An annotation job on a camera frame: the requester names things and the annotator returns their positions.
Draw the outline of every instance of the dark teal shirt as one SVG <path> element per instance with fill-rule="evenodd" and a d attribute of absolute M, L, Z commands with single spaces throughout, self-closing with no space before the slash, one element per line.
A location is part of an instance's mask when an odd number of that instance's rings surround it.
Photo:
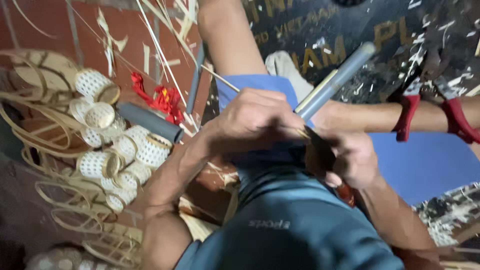
<path fill-rule="evenodd" d="M 294 166 L 243 177 L 236 216 L 185 250 L 176 269 L 403 269 L 357 208 Z"/>

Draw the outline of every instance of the hand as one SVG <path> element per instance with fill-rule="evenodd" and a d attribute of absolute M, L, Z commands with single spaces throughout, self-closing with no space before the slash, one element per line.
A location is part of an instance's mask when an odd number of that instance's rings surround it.
<path fill-rule="evenodd" d="M 378 158 L 370 137 L 365 133 L 322 135 L 333 146 L 336 161 L 326 172 L 325 183 L 337 187 L 342 180 L 356 189 L 364 189 L 380 175 Z"/>
<path fill-rule="evenodd" d="M 266 149 L 275 141 L 300 139 L 305 124 L 285 94 L 243 89 L 209 124 L 212 146 L 220 152 Z"/>

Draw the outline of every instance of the red cloth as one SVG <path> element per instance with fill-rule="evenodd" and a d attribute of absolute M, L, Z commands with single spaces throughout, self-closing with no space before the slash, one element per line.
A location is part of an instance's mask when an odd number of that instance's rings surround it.
<path fill-rule="evenodd" d="M 160 110 L 168 115 L 165 120 L 176 125 L 180 124 L 183 121 L 183 114 L 178 108 L 180 94 L 178 93 L 177 89 L 157 86 L 155 87 L 156 98 L 153 99 L 151 96 L 145 93 L 144 79 L 140 74 L 138 74 L 137 72 L 132 72 L 132 82 L 133 90 L 141 98 L 143 98 L 143 100 L 145 100 L 145 103 L 150 108 Z"/>

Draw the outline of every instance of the white sock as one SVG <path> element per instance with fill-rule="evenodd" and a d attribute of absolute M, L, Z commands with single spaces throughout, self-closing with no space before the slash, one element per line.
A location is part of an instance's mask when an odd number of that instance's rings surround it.
<path fill-rule="evenodd" d="M 312 92 L 313 86 L 300 75 L 300 72 L 295 68 L 295 64 L 286 51 L 279 50 L 268 55 L 265 60 L 265 67 L 271 75 L 286 77 L 290 80 L 297 95 L 298 103 Z"/>

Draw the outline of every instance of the pvc pipe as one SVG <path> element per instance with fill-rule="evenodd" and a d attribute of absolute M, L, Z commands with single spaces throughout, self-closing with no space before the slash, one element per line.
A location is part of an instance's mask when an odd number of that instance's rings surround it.
<path fill-rule="evenodd" d="M 187 114 L 191 114 L 193 112 L 193 106 L 195 105 L 195 100 L 197 99 L 197 90 L 198 90 L 198 83 L 200 82 L 200 74 L 202 74 L 201 65 L 205 61 L 205 51 L 204 51 L 204 44 L 200 42 L 200 46 L 198 48 L 197 54 L 197 66 L 193 71 L 193 79 L 192 85 L 190 86 L 190 92 L 188 92 L 188 101 L 187 101 L 187 108 L 185 112 Z"/>
<path fill-rule="evenodd" d="M 338 69 L 338 72 L 319 90 L 297 114 L 305 121 L 310 118 L 357 72 L 375 53 L 375 45 L 366 42 Z"/>
<path fill-rule="evenodd" d="M 170 142 L 179 143 L 183 137 L 181 127 L 168 122 L 152 111 L 137 107 L 130 102 L 120 102 L 117 108 L 119 114 L 128 121 L 140 125 Z"/>

